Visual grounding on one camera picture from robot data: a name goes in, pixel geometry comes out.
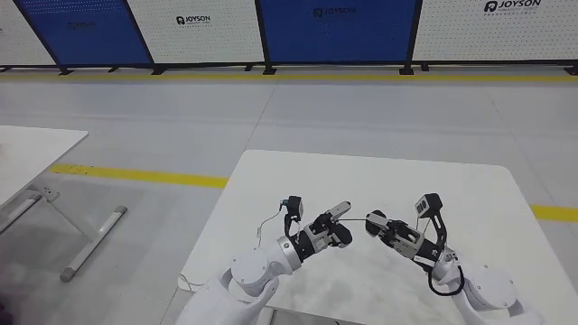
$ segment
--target yellow floor line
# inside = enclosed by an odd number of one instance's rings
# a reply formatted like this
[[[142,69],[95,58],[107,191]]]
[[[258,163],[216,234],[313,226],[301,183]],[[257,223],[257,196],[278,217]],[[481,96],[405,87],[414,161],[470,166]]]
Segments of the yellow floor line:
[[[53,173],[74,174],[78,176],[103,177],[115,180],[148,181],[157,183],[181,184],[186,186],[224,189],[228,178],[200,176],[196,174],[169,173],[156,171],[127,170],[122,168],[83,166],[79,164],[59,163],[51,167]],[[547,219],[578,223],[578,209],[530,205],[537,219]]]
[[[538,219],[578,222],[578,209],[545,205],[530,205],[530,207]]]
[[[75,174],[78,176],[103,177],[115,180],[148,181],[181,184],[186,186],[211,187],[215,189],[224,189],[228,181],[228,178],[224,177],[199,176],[196,174],[184,173],[126,170],[122,168],[83,166],[66,163],[55,164],[51,167],[51,172]]]
[[[146,81],[166,81],[166,80],[191,80],[191,79],[233,79],[233,80],[263,80],[276,81],[278,79],[289,80],[334,80],[334,81],[497,81],[497,82],[576,82],[578,76],[516,76],[516,75],[441,75],[441,74],[416,74],[414,76],[400,76],[397,74],[291,74],[279,73],[274,76],[264,76],[257,73],[165,73],[162,76],[151,76],[150,74],[82,74],[73,72],[69,76],[58,76],[56,73],[20,73],[20,74],[0,74],[0,80],[29,80],[41,79],[43,81],[74,81],[74,80],[146,80]]]

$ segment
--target black frame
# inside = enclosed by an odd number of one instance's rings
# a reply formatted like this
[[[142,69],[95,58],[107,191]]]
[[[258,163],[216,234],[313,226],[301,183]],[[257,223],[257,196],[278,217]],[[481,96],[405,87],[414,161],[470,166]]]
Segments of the black frame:
[[[419,28],[419,20],[422,16],[422,6],[424,6],[424,0],[416,0],[414,7],[414,19],[412,20],[412,31],[409,36],[409,48],[407,48],[407,57],[404,67],[399,70],[401,75],[413,75],[414,70],[412,69],[412,60],[414,58],[415,41],[417,40],[417,30]]]
[[[203,62],[203,63],[155,63],[151,55],[151,52],[146,45],[145,38],[136,23],[135,16],[130,8],[130,5],[126,0],[123,0],[126,6],[126,10],[129,12],[131,22],[138,33],[139,39],[143,44],[147,56],[150,60],[150,64],[134,64],[134,63],[124,63],[124,64],[88,64],[88,65],[63,65],[58,62],[56,55],[48,46],[47,42],[41,37],[39,31],[34,27],[32,20],[26,14],[22,8],[19,0],[13,0],[14,4],[23,15],[26,22],[31,26],[34,34],[41,41],[42,45],[46,51],[51,55],[52,59],[56,63],[55,65],[2,65],[0,64],[0,72],[7,71],[11,68],[57,68],[61,71],[61,75],[68,75],[72,72],[71,68],[110,68],[109,72],[113,72],[118,68],[136,68],[136,69],[152,69],[153,75],[159,75],[170,69],[196,69],[196,68],[212,68],[212,67],[236,67],[243,66],[245,71],[250,71],[254,66],[265,65],[264,75],[275,74],[276,69],[273,68],[274,65],[341,65],[341,66],[391,66],[391,65],[403,65],[403,68],[399,70],[400,75],[413,75],[414,70],[412,65],[420,65],[423,71],[429,71],[430,65],[560,65],[560,66],[572,66],[571,68],[566,68],[565,70],[570,75],[578,75],[578,59],[575,60],[413,60],[415,42],[417,40],[417,32],[419,28],[419,22],[421,18],[422,7],[424,0],[416,0],[414,8],[414,16],[412,19],[412,28],[410,32],[410,41],[407,48],[407,54],[405,60],[345,60],[345,61],[271,61],[269,57],[269,48],[266,38],[265,30],[265,20],[263,17],[263,8],[261,5],[261,0],[254,0],[256,8],[256,17],[259,26],[259,34],[261,37],[261,45],[263,48],[263,61],[256,62]]]

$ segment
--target wall partition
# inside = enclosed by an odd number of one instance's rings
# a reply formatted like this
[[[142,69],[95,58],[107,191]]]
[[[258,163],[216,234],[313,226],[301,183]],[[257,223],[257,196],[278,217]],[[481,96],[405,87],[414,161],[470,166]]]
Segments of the wall partition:
[[[150,65],[123,0],[18,0],[63,66]]]
[[[416,0],[260,0],[272,62],[402,62]]]
[[[155,63],[264,60],[255,0],[127,0]]]
[[[424,0],[416,61],[576,60],[578,0]]]
[[[0,64],[55,64],[13,0],[0,0]]]

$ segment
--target concrete floor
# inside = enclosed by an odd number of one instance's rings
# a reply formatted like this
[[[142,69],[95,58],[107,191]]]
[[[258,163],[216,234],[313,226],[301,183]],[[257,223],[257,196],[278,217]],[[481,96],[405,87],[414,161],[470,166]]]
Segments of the concrete floor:
[[[428,79],[566,76],[523,71],[439,69],[390,82],[87,80],[82,72],[15,80],[3,73],[0,124],[88,130],[66,163],[223,177],[246,149],[499,164],[528,203],[578,207],[575,80]],[[279,70],[312,72],[374,73]],[[8,228],[0,236],[0,298],[17,323],[173,324],[190,296],[177,291],[177,276],[220,190],[56,174],[46,181],[95,225],[118,205],[129,212],[71,283],[59,273],[84,240],[57,213],[39,203]],[[541,226],[577,286],[578,224]],[[279,314],[275,324],[285,323],[334,322]]]

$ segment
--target table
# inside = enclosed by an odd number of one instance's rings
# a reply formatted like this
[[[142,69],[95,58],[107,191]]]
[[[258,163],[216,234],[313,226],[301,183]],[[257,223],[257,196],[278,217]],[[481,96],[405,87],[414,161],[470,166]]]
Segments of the table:
[[[343,218],[381,209],[414,226],[414,204],[432,192],[443,201],[448,246],[474,264],[509,272],[549,324],[575,324],[578,296],[510,172],[500,166],[247,151],[182,273],[204,283],[234,255],[256,246],[257,226],[291,195],[303,197],[304,225],[349,200],[352,209]],[[367,235],[363,222],[343,224],[353,243],[328,248],[292,276],[281,276],[268,306],[368,325],[462,324],[453,301],[430,292],[421,268]],[[264,243],[282,235],[283,216],[264,226]],[[180,279],[179,286],[187,289]],[[251,300],[235,283],[231,291]]]
[[[6,221],[0,225],[0,232],[32,204],[44,197],[72,226],[89,239],[89,243],[62,272],[63,282],[72,279],[108,231],[126,212],[125,207],[116,208],[102,228],[95,229],[74,206],[64,206],[59,199],[60,193],[39,178],[88,135],[86,131],[0,125],[0,206],[11,202],[24,190],[30,189],[38,193],[29,197],[7,216]]]

